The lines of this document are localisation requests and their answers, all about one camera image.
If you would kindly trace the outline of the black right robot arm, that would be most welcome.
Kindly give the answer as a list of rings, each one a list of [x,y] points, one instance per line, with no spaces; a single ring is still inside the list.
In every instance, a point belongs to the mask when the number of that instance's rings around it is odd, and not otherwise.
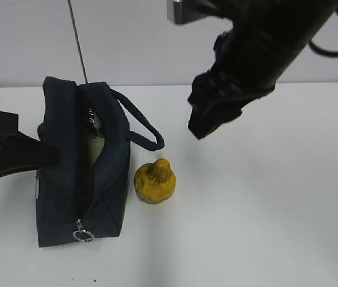
[[[333,13],[338,1],[213,1],[233,22],[214,45],[216,59],[192,83],[188,128],[202,139],[272,93],[279,77]]]

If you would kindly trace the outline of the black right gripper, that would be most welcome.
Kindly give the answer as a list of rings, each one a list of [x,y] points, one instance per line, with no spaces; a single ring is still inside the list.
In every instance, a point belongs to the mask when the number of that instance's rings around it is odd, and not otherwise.
[[[192,107],[188,129],[198,140],[210,135],[222,124],[240,117],[245,105],[275,90],[275,84],[265,88],[256,84],[245,86],[222,67],[227,62],[226,54],[232,51],[233,37],[233,30],[223,32],[217,37],[213,46],[213,66],[196,76],[192,82],[188,97],[188,103]]]

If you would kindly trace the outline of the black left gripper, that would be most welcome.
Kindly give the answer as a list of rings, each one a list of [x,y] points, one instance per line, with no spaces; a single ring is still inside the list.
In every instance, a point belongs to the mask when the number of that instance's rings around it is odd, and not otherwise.
[[[0,178],[59,163],[59,151],[19,132],[19,115],[0,111]]]

